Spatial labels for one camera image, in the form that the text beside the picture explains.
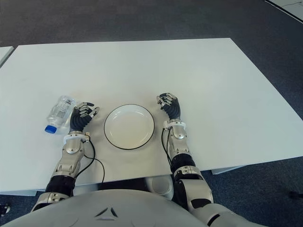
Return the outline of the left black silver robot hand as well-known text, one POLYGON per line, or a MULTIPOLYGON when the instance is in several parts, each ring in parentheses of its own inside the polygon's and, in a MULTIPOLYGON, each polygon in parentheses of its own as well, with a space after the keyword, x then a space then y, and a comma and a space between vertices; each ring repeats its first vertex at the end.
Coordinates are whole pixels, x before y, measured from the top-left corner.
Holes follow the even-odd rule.
POLYGON ((70 117, 69 133, 74 131, 83 132, 84 128, 98 114, 99 110, 98 106, 94 108, 94 104, 89 102, 82 102, 76 105, 70 117))

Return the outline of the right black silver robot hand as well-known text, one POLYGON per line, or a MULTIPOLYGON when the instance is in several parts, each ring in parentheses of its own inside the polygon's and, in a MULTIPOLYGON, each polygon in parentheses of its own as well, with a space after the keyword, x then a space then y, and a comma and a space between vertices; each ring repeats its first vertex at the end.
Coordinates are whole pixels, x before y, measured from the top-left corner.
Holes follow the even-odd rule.
POLYGON ((176 96, 171 93, 162 93, 156 99, 160 109, 168 115, 170 120, 180 120, 181 110, 176 96))

